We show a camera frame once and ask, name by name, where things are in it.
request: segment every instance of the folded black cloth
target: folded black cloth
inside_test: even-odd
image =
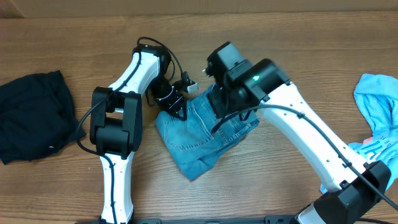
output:
[[[60,71],[18,78],[0,86],[0,159],[47,157],[76,140],[78,121]],[[86,133],[80,129],[79,138]]]

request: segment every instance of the denim cloth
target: denim cloth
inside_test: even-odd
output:
[[[221,155],[259,124],[255,113],[251,113],[246,121],[235,117],[225,122],[211,135],[211,129],[220,119],[216,119],[207,94],[208,90],[187,101],[186,121],[171,117],[165,111],[161,111],[155,120],[175,163],[191,181],[214,167]]]
[[[355,102],[373,136],[348,146],[369,163],[383,161],[391,171],[387,189],[398,178],[398,80],[387,75],[364,74],[354,91]]]

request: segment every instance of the green light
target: green light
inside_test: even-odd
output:
[[[252,79],[253,79],[254,81],[257,81],[259,78],[260,78],[260,76],[259,76],[259,75],[255,75],[255,76],[253,76],[253,78],[252,78]]]

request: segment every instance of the wooden table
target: wooden table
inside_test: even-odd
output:
[[[227,40],[254,63],[273,59],[346,142],[371,135],[353,99],[361,75],[398,77],[398,12],[320,12],[1,19],[0,85],[61,70],[81,118],[94,88],[108,86],[129,65],[141,35],[169,46],[201,90],[213,82],[201,72],[207,56]],[[316,173],[269,123],[260,124],[214,169],[189,182],[154,126],[158,110],[144,103],[144,139],[132,169],[136,218],[290,214],[320,196]],[[94,148],[88,138],[83,142]],[[397,187],[387,193],[396,202]],[[0,166],[2,224],[93,220],[102,208],[100,159],[76,144],[46,159]],[[366,216],[398,222],[398,213],[385,202]]]

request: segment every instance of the blue fabric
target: blue fabric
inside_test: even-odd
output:
[[[383,161],[391,171],[387,189],[398,178],[398,80],[387,75],[364,74],[354,91],[358,109],[373,136],[348,146],[368,162]]]
[[[175,163],[191,181],[214,167],[221,155],[259,124],[255,113],[251,113],[247,121],[235,117],[211,135],[211,129],[220,119],[216,119],[207,94],[208,90],[187,102],[186,121],[173,118],[164,111],[155,120]]]

